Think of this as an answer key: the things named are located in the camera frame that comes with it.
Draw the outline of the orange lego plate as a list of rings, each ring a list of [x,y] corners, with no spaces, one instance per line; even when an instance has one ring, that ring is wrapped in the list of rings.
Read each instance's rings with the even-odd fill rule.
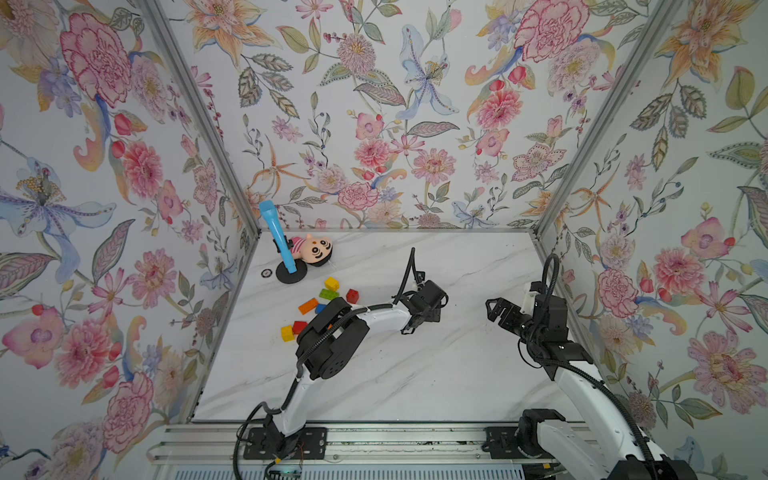
[[[298,310],[302,315],[306,315],[309,312],[314,311],[318,307],[318,305],[319,305],[319,302],[315,298],[312,298],[306,301],[305,303],[303,303],[302,305],[300,305],[298,307]]]

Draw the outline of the small red lego brick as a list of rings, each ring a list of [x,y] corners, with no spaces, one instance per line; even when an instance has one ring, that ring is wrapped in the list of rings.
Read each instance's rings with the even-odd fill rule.
[[[294,336],[298,336],[307,327],[308,323],[304,321],[295,321],[291,327]]]

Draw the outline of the small yellow lego brick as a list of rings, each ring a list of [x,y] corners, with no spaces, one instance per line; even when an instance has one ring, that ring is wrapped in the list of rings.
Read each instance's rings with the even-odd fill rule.
[[[284,342],[292,342],[295,340],[296,335],[292,326],[284,326],[280,329],[280,335]]]

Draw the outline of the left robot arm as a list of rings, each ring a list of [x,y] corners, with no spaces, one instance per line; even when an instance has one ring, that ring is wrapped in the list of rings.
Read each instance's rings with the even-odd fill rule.
[[[264,428],[279,438],[294,436],[308,420],[311,395],[339,374],[369,335],[410,335],[440,321],[448,294],[431,280],[392,301],[370,306],[332,300],[298,336],[297,372],[283,404],[266,416]]]

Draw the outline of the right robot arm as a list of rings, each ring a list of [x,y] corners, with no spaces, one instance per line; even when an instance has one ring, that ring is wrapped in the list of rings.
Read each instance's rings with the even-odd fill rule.
[[[518,337],[521,352],[566,394],[596,442],[584,440],[558,411],[536,408],[524,410],[511,433],[487,429],[484,450],[551,458],[575,479],[696,478],[686,461],[670,457],[643,433],[627,402],[585,371],[593,359],[568,337],[565,300],[542,281],[528,288],[520,305],[486,300],[487,317]]]

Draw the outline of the red square lego brick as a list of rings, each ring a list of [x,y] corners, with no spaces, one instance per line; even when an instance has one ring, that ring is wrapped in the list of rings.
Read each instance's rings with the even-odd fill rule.
[[[346,301],[350,304],[357,304],[359,302],[359,292],[354,289],[349,289],[346,294]]]

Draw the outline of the lime green flat lego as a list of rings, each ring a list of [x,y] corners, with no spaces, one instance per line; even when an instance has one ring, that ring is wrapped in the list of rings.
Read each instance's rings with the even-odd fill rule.
[[[322,289],[319,293],[319,297],[324,300],[332,301],[339,297],[339,293],[329,289]]]

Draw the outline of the plush doll head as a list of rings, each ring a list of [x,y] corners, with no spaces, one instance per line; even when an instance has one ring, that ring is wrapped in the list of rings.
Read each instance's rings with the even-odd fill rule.
[[[289,247],[294,260],[316,267],[327,263],[333,253],[333,243],[328,237],[313,237],[311,234],[292,237]]]

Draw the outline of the black round stand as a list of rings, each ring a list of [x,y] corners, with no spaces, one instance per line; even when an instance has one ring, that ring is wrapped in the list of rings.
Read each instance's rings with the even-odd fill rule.
[[[283,284],[295,284],[307,274],[307,264],[298,253],[292,251],[292,241],[287,237],[274,241],[281,261],[275,269],[277,280]]]

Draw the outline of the blue tube on stand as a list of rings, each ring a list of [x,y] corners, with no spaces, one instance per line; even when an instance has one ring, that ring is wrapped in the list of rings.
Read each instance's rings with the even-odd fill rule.
[[[277,250],[282,258],[283,266],[286,268],[289,274],[294,274],[298,271],[295,260],[291,253],[291,248],[288,246],[287,237],[284,234],[282,225],[279,220],[279,213],[271,200],[265,200],[259,203],[259,211],[261,217],[270,230],[273,241],[277,246]]]

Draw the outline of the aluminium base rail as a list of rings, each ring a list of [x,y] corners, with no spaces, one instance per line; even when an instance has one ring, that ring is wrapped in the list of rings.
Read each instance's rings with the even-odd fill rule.
[[[231,422],[166,429],[148,451],[152,479],[568,479],[553,458],[528,458],[511,422],[314,422],[319,439],[281,461],[235,445]]]

